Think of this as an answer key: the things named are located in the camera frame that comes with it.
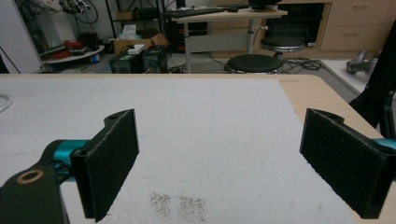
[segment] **box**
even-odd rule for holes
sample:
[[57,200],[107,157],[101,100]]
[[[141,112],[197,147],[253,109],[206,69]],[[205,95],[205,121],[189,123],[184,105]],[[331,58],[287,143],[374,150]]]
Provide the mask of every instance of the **box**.
[[117,20],[118,21],[130,21],[132,19],[132,16],[133,16],[132,11],[118,12]]
[[146,45],[146,49],[152,45],[168,45],[168,40],[166,37],[161,34],[157,29],[146,29],[146,30],[138,30],[136,31],[138,35],[142,36],[142,39],[131,39],[131,40],[121,40],[116,39],[114,40],[114,52],[119,54],[120,51],[128,46],[128,45],[135,45],[135,44],[144,44]]

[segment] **black stool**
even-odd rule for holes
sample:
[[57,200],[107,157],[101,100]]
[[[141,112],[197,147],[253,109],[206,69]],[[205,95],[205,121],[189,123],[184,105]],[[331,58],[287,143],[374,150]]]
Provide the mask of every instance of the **black stool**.
[[293,37],[265,37],[262,39],[262,48],[275,52],[274,58],[283,60],[283,52],[295,52],[304,48],[304,42]]
[[244,54],[231,58],[226,67],[229,73],[276,74],[282,70],[282,62],[266,55]]

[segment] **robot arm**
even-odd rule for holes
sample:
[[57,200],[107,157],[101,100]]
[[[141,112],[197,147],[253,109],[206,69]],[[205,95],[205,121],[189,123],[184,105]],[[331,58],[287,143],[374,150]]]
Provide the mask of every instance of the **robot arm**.
[[0,223],[69,223],[60,185],[72,178],[76,179],[85,217],[100,221],[138,153],[133,110],[108,116],[105,127],[92,140],[50,143],[36,164],[0,188]]

